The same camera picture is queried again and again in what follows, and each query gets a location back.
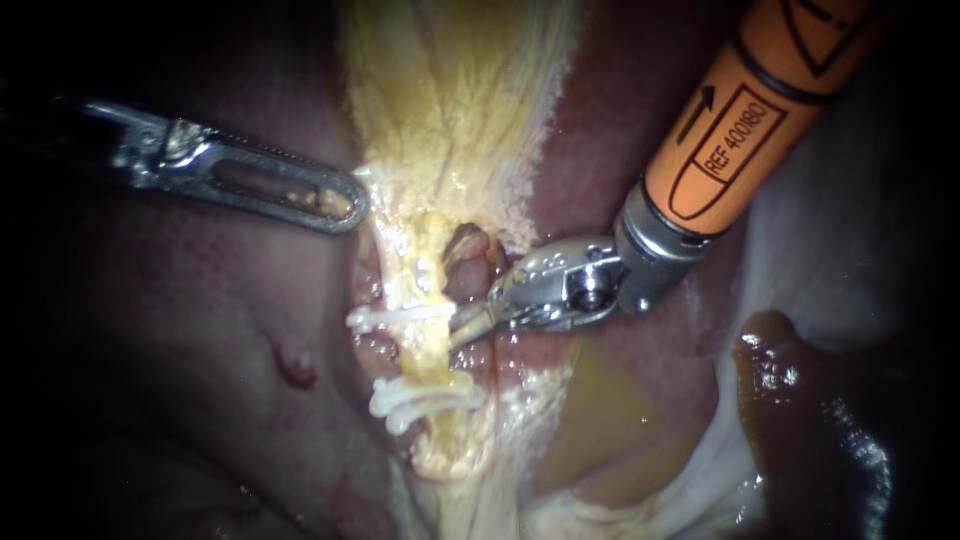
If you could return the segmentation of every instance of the wet tissue surface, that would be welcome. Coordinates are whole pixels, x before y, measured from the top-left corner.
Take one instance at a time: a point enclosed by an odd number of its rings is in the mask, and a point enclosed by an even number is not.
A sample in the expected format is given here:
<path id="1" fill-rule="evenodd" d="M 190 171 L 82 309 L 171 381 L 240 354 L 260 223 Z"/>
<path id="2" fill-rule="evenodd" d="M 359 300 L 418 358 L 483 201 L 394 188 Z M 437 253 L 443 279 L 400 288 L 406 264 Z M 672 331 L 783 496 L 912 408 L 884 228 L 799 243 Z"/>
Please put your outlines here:
<path id="1" fill-rule="evenodd" d="M 414 4 L 422 16 L 439 9 Z M 476 199 L 451 214 L 463 221 L 444 223 L 434 248 L 446 297 L 483 294 L 525 240 L 607 233 L 743 7 L 595 2 L 557 18 L 573 29 L 560 40 L 569 50 L 554 51 L 566 65 L 530 90 L 545 109 L 531 109 L 520 138 L 540 157 L 506 156 L 484 177 L 511 171 L 489 185 L 524 203 L 497 214 Z M 23 76 L 45 66 L 78 89 L 331 166 L 377 163 L 350 93 L 358 72 L 343 58 L 342 12 L 232 4 L 186 24 L 171 8 L 136 29 L 96 12 L 64 14 L 63 26 L 25 14 L 36 30 L 4 50 L 56 44 Z M 906 13 L 655 313 L 454 351 L 443 362 L 469 375 L 482 403 L 447 420 L 401 411 L 406 430 L 371 414 L 371 398 L 375 380 L 416 360 L 397 335 L 344 325 L 351 309 L 396 298 L 385 229 L 323 237 L 164 194 L 8 172 L 10 493 L 25 522 L 11 527 L 351 540 L 936 530 L 955 485 L 939 388 L 952 357 L 952 320 L 938 314 L 950 297 L 938 259 L 947 177 L 918 135 L 931 117 L 916 114 L 909 83 L 920 69 L 911 51 L 929 46 L 918 24 Z M 118 43 L 136 43 L 141 61 L 103 62 Z M 469 429 L 424 442 L 443 422 Z"/>

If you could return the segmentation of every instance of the white suture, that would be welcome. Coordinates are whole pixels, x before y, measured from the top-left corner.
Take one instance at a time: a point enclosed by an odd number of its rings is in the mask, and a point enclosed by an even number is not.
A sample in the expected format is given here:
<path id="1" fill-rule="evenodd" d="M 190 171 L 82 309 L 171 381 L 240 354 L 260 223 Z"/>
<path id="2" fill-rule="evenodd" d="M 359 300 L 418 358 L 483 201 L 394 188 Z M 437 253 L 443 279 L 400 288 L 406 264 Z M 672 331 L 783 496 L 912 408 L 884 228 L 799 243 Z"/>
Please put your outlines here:
<path id="1" fill-rule="evenodd" d="M 400 376 L 391 381 L 377 379 L 370 398 L 370 414 L 386 419 L 391 435 L 402 435 L 410 424 L 428 414 L 449 409 L 476 409 L 486 399 L 483 389 L 470 374 L 454 372 L 448 384 L 411 384 Z"/>

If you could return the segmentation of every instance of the arrow symbol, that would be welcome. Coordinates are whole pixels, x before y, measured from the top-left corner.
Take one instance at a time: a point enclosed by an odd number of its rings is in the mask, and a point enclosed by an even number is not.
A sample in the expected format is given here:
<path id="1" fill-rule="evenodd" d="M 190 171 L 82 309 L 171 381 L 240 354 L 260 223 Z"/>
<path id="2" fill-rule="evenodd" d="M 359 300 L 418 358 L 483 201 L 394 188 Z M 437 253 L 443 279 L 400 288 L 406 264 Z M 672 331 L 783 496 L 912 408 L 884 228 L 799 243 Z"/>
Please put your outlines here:
<path id="1" fill-rule="evenodd" d="M 697 121 L 697 118 L 700 118 L 700 115 L 703 114 L 703 109 L 708 111 L 713 111 L 713 92 L 716 90 L 716 86 L 704 86 L 700 89 L 700 103 L 697 103 L 697 106 L 693 109 L 693 114 L 690 115 L 690 119 L 687 120 L 687 123 L 684 124 L 683 129 L 680 130 L 680 133 L 677 134 L 677 144 L 683 142 L 684 137 L 687 136 L 687 133 L 690 132 L 690 128 L 693 127 L 693 124 Z"/>

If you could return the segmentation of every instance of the black band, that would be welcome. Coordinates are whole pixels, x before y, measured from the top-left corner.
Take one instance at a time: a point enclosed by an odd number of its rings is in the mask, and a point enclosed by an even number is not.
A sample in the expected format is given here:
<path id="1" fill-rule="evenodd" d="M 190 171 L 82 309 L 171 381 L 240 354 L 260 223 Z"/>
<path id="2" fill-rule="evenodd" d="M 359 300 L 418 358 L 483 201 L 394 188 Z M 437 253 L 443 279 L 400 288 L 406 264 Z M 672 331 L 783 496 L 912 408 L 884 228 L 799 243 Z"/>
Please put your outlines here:
<path id="1" fill-rule="evenodd" d="M 737 56 L 740 58 L 740 61 L 743 62 L 744 67 L 746 67 L 754 77 L 759 79 L 767 88 L 790 101 L 822 107 L 829 105 L 840 96 L 839 94 L 814 94 L 813 92 L 807 92 L 806 90 L 791 86 L 774 77 L 767 72 L 767 70 L 763 69 L 763 66 L 757 62 L 757 59 L 750 54 L 739 32 L 733 36 L 733 50 L 737 52 Z"/>

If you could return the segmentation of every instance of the orange instrument shaft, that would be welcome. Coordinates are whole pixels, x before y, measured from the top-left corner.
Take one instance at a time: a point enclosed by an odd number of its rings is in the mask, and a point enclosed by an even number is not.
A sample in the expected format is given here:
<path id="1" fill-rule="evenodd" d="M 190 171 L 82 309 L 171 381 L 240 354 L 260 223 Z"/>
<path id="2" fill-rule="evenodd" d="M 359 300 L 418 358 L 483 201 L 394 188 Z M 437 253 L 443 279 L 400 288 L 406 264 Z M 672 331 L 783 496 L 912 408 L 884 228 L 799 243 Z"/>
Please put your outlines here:
<path id="1" fill-rule="evenodd" d="M 646 311 L 746 209 L 889 19 L 878 0 L 757 0 L 631 191 L 621 308 Z"/>

